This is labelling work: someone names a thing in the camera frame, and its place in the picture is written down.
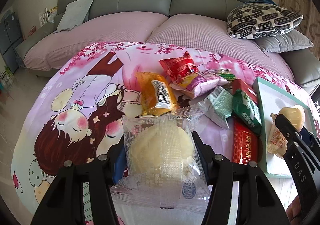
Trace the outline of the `teal shallow cardboard tray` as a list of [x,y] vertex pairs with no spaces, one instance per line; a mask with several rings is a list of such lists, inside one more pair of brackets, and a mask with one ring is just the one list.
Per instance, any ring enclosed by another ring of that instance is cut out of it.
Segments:
[[268,178],[291,178],[286,163],[280,157],[267,151],[267,139],[273,124],[271,114],[277,114],[283,107],[294,107],[300,105],[304,108],[306,129],[313,134],[317,133],[311,106],[306,101],[298,98],[298,93],[290,94],[275,84],[260,77],[255,79],[253,88],[258,94],[259,109],[262,121],[261,143],[262,151],[259,166]]

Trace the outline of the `pale green barcode snack pack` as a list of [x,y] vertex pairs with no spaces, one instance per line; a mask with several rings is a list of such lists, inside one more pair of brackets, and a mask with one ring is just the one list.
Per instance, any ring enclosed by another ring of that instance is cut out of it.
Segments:
[[229,124],[227,119],[233,111],[232,103],[233,96],[223,87],[217,86],[211,94],[206,97],[208,110],[205,115],[219,127],[228,130]]

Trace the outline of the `pink snack bag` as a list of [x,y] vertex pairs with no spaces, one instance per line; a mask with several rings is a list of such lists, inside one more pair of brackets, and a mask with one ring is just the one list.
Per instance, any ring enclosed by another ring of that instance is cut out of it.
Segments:
[[227,83],[228,81],[214,70],[204,70],[177,79],[170,84],[170,87],[194,99]]

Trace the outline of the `pink checked sofa cover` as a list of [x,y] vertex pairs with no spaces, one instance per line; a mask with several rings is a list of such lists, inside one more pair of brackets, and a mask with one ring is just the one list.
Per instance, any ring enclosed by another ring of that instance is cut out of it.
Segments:
[[17,46],[28,69],[43,76],[60,69],[84,47],[100,41],[167,43],[240,59],[289,80],[293,73],[277,53],[263,52],[254,41],[231,38],[226,22],[206,16],[180,14],[170,18],[152,12],[121,12],[100,16],[71,31],[54,33],[51,23],[40,27]]

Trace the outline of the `black white patterned pillow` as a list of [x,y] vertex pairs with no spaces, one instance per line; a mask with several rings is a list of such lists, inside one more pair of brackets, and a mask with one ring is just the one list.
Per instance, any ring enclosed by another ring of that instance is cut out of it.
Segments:
[[298,27],[304,16],[266,3],[246,3],[227,16],[227,33],[233,38],[254,40],[284,35]]

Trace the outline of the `red foil snack pack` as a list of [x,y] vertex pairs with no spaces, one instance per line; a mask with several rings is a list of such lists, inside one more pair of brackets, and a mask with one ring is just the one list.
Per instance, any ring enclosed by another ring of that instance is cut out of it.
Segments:
[[182,57],[163,59],[159,63],[172,82],[199,71],[188,51]]

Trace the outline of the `patterned beige curtain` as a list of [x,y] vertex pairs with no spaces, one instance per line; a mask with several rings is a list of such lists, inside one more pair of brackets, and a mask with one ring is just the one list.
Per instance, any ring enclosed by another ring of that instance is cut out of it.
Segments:
[[303,15],[302,22],[295,29],[313,43],[310,50],[319,57],[319,11],[312,0],[279,0],[279,5]]

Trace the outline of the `clear yellow pastry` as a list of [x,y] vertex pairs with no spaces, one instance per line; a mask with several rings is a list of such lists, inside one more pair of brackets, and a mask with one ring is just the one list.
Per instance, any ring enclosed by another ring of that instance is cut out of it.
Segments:
[[159,117],[121,118],[129,173],[119,181],[122,201],[204,210],[210,190],[192,132],[205,111],[198,103]]

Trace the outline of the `dark red snack box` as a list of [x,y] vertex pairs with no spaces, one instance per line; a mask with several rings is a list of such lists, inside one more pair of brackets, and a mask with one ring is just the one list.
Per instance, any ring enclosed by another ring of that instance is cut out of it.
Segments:
[[232,94],[235,94],[235,92],[240,89],[244,91],[251,100],[257,105],[258,104],[258,96],[253,90],[251,86],[249,86],[247,83],[242,81],[241,79],[235,79],[232,83]]

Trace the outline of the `beige barcode snack pack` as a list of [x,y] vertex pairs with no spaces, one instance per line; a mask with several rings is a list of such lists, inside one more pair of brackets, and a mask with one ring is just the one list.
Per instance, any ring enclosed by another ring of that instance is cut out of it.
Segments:
[[287,140],[276,127],[275,120],[277,114],[272,113],[270,117],[272,118],[272,126],[267,140],[267,152],[283,159],[287,150]]

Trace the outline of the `pink cartoon print blanket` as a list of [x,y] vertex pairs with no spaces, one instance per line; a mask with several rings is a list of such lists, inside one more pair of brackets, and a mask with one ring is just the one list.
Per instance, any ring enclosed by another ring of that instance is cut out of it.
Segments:
[[230,70],[248,85],[260,77],[291,92],[310,108],[315,130],[319,130],[319,114],[307,92],[257,63],[173,44],[97,42],[61,67],[24,121],[11,163],[12,180],[22,204],[35,213],[66,160],[88,163],[119,142],[121,116],[136,117],[142,112],[136,74],[164,75],[160,61],[185,53],[199,70]]

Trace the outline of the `small green cream packet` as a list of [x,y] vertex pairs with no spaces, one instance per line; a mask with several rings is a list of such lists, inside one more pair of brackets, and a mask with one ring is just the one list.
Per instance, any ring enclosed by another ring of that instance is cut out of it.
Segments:
[[228,69],[217,70],[217,75],[223,77],[228,82],[233,82],[236,79],[236,76]]

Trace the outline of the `pale grey cushion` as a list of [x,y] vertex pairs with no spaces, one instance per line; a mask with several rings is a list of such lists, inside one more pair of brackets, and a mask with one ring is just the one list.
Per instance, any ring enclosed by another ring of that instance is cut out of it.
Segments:
[[81,25],[88,15],[94,0],[77,0],[68,3],[65,12],[56,15],[54,19],[54,33],[71,31]]

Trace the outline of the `red gold patterned snack pack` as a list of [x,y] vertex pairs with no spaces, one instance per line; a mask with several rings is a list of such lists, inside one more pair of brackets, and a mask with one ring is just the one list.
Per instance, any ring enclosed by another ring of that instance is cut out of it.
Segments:
[[258,161],[258,138],[241,120],[234,118],[232,162],[247,164]]

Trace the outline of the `green white biscuit pack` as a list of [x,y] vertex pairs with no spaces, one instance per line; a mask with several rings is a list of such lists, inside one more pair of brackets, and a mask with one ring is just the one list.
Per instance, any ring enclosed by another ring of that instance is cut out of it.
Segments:
[[241,89],[233,95],[233,112],[257,135],[261,134],[260,111],[254,101]]

